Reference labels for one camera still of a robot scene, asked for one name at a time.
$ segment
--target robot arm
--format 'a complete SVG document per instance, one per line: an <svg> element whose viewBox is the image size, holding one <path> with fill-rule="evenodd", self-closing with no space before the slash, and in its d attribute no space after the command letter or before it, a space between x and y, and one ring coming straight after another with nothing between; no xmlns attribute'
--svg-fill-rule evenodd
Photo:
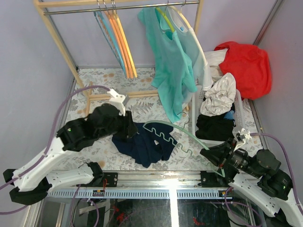
<svg viewBox="0 0 303 227"><path fill-rule="evenodd" d="M98 185L104 176L98 163L90 162L78 169L70 171L52 171L64 158L80 152L83 148L109 135L117 135L123 139L137 133L130 111L125 111L127 99L114 90L110 90L112 98L109 104L97 107L86 118L78 118L67 122L53 138L47 152L41 151L29 163L15 170L8 169L3 175L6 182L18 178L13 185L10 196L13 202L24 205L34 204L47 196L49 192L76 184ZM44 159L31 171L19 177L38 159Z"/></svg>
<svg viewBox="0 0 303 227"><path fill-rule="evenodd" d="M303 215L294 199L293 184L290 176L280 169L281 162L269 150L261 149L253 157L239 149L249 139L249 132L242 130L237 138L225 143L202 149L200 154L209 159L224 173L226 183L240 191L257 204L269 217L283 216L289 225L303 227ZM257 179L258 185L251 184L240 171Z"/></svg>

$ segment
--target floral pattern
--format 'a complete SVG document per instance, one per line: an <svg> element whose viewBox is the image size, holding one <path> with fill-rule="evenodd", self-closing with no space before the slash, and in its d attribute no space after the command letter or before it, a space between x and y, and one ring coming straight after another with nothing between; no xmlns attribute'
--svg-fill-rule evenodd
<svg viewBox="0 0 303 227"><path fill-rule="evenodd" d="M81 69L79 71L79 75L86 86L92 81L94 85L104 85L108 88L114 88L121 94L135 90L155 90L151 86L151 81L155 76L154 68L137 69L137 74L138 78L126 79L121 69ZM103 89L95 89L93 94L105 94L105 91ZM107 101L91 102L90 112L105 102ZM66 121L84 117L85 107L85 96L83 94L75 95L71 100ZM135 122L147 122L148 120L169 122L158 96L131 98L125 107L127 110L132 111ZM248 100L243 101L243 108L247 130L257 132ZM186 122L188 122L188 118L186 114L183 114L182 119L175 124L183 127ZM191 131L191 125L192 122L186 124L185 129ZM92 147L85 148L81 152L76 152L74 156L66 158L58 164L56 169L75 169L85 162L98 162L104 170L187 171L210 169L210 166L207 165L209 163L208 160L199 155L202 148L201 145L177 129L174 129L171 135L183 144L185 150L191 149L193 153L184 153L181 149L175 148L168 161L159 161L158 163L151 164L149 168L144 168L142 165L135 163L133 158L121 154L111 141L111 137L106 137L96 141ZM262 148L262 144L259 138L253 138L242 148L247 150L250 155L254 155Z"/></svg>

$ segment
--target red cloth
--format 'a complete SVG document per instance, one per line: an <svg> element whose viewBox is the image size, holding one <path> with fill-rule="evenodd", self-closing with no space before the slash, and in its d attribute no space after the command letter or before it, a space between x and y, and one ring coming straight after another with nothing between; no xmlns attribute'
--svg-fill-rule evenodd
<svg viewBox="0 0 303 227"><path fill-rule="evenodd" d="M236 79L241 97L256 99L271 90L271 72L266 51L251 44L226 42L215 51L228 48L224 61L219 65L223 74L230 72Z"/></svg>

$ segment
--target basket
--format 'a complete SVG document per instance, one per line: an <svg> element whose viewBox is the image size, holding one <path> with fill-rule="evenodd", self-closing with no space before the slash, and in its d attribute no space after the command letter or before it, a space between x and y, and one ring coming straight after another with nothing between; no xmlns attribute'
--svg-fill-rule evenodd
<svg viewBox="0 0 303 227"><path fill-rule="evenodd" d="M197 85L197 92L194 93L192 99L192 133L193 135L196 134L198 127L196 126L196 122L198 120L198 116L200 113L201 104L205 97L205 91L202 90L202 86ZM236 97L235 97L235 113L233 115L236 121L236 127L233 128L233 134L235 135L238 131L245 127L245 120L244 120L244 112L241 100L240 91L236 90ZM215 140L201 140L205 143L208 147L213 147L219 144L222 144L224 141L215 141Z"/></svg>

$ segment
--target teal shirt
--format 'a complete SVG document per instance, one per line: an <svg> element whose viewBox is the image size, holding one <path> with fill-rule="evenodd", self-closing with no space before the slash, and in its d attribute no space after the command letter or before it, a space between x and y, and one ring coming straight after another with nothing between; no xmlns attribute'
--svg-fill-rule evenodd
<svg viewBox="0 0 303 227"><path fill-rule="evenodd" d="M166 115L174 123L181 119L177 114L182 112L184 98L197 88L191 59L184 53L177 32L162 29L161 17L155 8L142 9L138 14L155 56L156 75L151 85L158 89Z"/></svg>

